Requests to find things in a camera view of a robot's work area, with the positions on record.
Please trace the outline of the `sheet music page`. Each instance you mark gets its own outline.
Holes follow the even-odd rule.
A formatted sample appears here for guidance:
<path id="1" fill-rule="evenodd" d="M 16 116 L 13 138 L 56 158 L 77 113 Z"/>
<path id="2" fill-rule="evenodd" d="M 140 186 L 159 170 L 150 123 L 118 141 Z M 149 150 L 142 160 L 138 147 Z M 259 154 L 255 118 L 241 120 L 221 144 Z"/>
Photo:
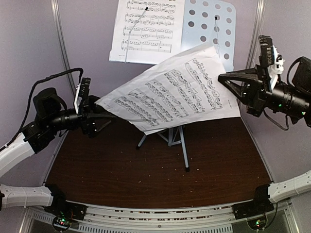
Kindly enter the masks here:
<path id="1" fill-rule="evenodd" d="M 181 52 L 185 1 L 120 0 L 111 62 L 156 65 Z"/>
<path id="2" fill-rule="evenodd" d="M 202 44 L 151 67 L 97 104 L 145 134 L 197 121 L 239 117 L 234 95 L 218 82 L 225 68 Z"/>

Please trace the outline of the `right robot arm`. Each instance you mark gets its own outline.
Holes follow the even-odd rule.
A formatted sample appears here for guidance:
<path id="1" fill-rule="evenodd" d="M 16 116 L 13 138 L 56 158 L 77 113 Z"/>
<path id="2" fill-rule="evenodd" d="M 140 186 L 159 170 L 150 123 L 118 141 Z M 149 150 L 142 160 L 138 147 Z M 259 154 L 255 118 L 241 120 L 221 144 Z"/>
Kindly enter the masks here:
<path id="1" fill-rule="evenodd" d="M 291 67 L 297 66 L 292 80 L 285 83 L 280 75 L 283 57 L 277 55 L 268 62 L 259 57 L 260 64 L 255 68 L 232 71 L 218 76 L 218 81 L 246 105 L 247 113 L 259 117 L 265 108 L 274 113 L 285 114 L 285 121 L 296 124 L 304 119 L 311 125 L 311 61 L 302 56 Z M 307 171 L 280 183 L 258 186 L 252 201 L 233 205 L 236 219 L 261 215 L 275 209 L 274 204 L 281 200 L 305 193 L 311 189 L 311 173 Z"/>

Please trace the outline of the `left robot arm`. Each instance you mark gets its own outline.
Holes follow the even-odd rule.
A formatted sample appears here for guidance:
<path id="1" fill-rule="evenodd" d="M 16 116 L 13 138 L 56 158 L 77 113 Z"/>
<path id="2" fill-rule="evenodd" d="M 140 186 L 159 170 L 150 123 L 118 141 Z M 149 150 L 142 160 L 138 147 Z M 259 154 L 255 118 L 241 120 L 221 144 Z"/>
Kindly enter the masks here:
<path id="1" fill-rule="evenodd" d="M 56 89 L 46 88 L 34 98 L 36 116 L 34 121 L 23 126 L 13 142 L 0 150 L 0 174 L 4 175 L 15 165 L 38 154 L 55 139 L 58 132 L 81 129 L 88 137 L 96 137 L 106 127 L 96 127 L 96 121 L 105 119 L 108 123 L 115 116 L 95 102 L 99 98 L 87 96 L 79 110 L 67 108 Z M 18 206 L 43 206 L 56 216 L 65 216 L 70 211 L 65 194 L 56 185 L 39 187 L 0 186 L 0 207 L 6 209 Z"/>

